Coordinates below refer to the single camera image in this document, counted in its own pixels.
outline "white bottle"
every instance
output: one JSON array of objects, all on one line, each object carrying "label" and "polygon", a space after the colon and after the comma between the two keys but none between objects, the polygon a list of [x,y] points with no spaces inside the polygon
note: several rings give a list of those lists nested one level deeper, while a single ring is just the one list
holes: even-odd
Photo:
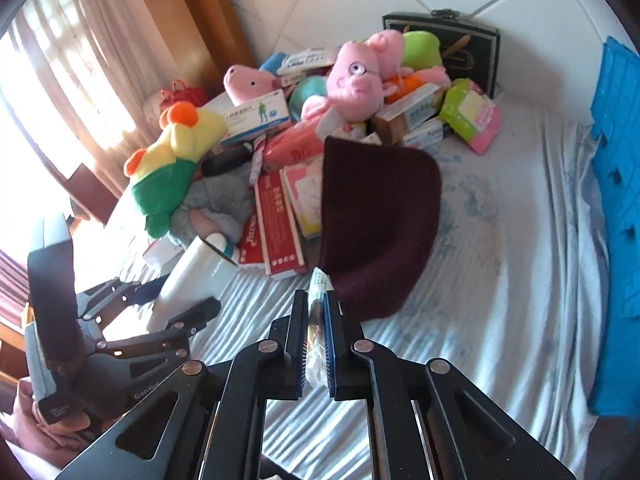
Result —
[{"label": "white bottle", "polygon": [[240,268],[238,261],[238,248],[220,233],[197,237],[162,286],[146,330],[164,330],[178,314],[207,298],[220,298]]}]

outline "green and pink package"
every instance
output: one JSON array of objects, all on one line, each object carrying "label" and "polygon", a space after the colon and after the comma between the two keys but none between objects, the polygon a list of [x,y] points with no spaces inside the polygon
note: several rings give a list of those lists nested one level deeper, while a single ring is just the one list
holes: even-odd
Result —
[{"label": "green and pink package", "polygon": [[471,79],[458,79],[447,92],[440,117],[482,155],[500,130],[500,107]]}]

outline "plush toy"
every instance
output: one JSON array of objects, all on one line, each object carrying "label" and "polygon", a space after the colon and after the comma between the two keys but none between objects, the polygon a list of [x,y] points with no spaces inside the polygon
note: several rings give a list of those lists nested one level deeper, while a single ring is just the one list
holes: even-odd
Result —
[{"label": "plush toy", "polygon": [[412,30],[404,34],[404,59],[402,66],[413,68],[416,72],[441,66],[440,40],[426,30]]},{"label": "plush toy", "polygon": [[386,95],[396,86],[383,85],[380,64],[365,43],[345,43],[326,81],[326,97],[311,96],[302,107],[302,119],[310,119],[335,106],[350,123],[366,121],[380,110]]},{"label": "plush toy", "polygon": [[160,117],[162,134],[125,163],[131,193],[146,217],[145,231],[160,238],[169,230],[171,213],[184,199],[196,165],[226,135],[228,127],[217,113],[178,102]]},{"label": "plush toy", "polygon": [[280,88],[280,79],[271,72],[243,65],[229,67],[223,83],[234,106],[239,106]]},{"label": "plush toy", "polygon": [[405,95],[409,95],[414,90],[424,85],[424,81],[417,75],[411,74],[405,77],[393,76],[386,80],[396,86],[397,90],[394,94],[385,97],[385,103],[391,104],[402,99]]},{"label": "plush toy", "polygon": [[404,36],[399,30],[383,30],[371,36],[366,42],[376,53],[380,66],[380,79],[387,81],[392,77],[405,77],[414,72],[413,68],[403,67]]},{"label": "plush toy", "polygon": [[[451,86],[451,79],[443,66],[433,66],[415,73],[413,68],[401,66],[406,52],[406,35],[399,30],[389,29],[374,34],[366,41],[376,53],[382,81],[397,87],[394,94],[385,98],[385,102],[389,104],[395,103],[426,83],[436,83],[446,89]],[[422,37],[418,35],[415,38],[419,42]]]},{"label": "plush toy", "polygon": [[185,249],[196,236],[221,233],[233,244],[254,210],[252,191],[232,174],[210,176],[191,184],[184,200],[171,215],[169,238]]},{"label": "plush toy", "polygon": [[326,77],[313,75],[298,83],[289,99],[289,113],[299,123],[302,117],[302,107],[312,95],[326,97]]},{"label": "plush toy", "polygon": [[414,76],[424,84],[436,83],[436,85],[444,87],[445,90],[451,88],[451,79],[443,66],[432,66],[431,68],[418,70],[418,72],[414,72]]}]

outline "metal screw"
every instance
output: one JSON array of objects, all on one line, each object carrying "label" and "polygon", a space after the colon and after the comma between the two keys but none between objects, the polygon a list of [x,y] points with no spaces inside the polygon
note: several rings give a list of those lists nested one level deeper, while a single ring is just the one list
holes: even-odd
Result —
[{"label": "metal screw", "polygon": [[182,365],[182,373],[185,375],[197,375],[202,371],[202,363],[200,361],[188,361]]},{"label": "metal screw", "polygon": [[440,375],[444,375],[448,373],[449,370],[451,370],[449,363],[447,363],[446,361],[443,361],[442,359],[436,359],[435,361],[431,361],[429,368],[431,368],[432,372]]},{"label": "metal screw", "polygon": [[268,354],[270,352],[275,352],[277,349],[278,349],[278,343],[276,343],[271,339],[265,339],[264,341],[260,341],[260,344],[258,345],[258,350],[260,352],[264,352],[265,354]]},{"label": "metal screw", "polygon": [[373,343],[368,339],[358,339],[354,344],[353,348],[356,352],[360,352],[361,354],[366,354],[373,350]]}]

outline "black cylindrical object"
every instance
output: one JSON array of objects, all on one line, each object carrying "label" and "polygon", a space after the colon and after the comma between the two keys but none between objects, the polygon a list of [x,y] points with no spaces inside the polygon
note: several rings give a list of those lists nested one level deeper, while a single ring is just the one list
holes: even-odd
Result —
[{"label": "black cylindrical object", "polygon": [[254,147],[250,142],[233,146],[220,155],[212,156],[202,162],[202,176],[216,176],[234,170],[251,161]]}]

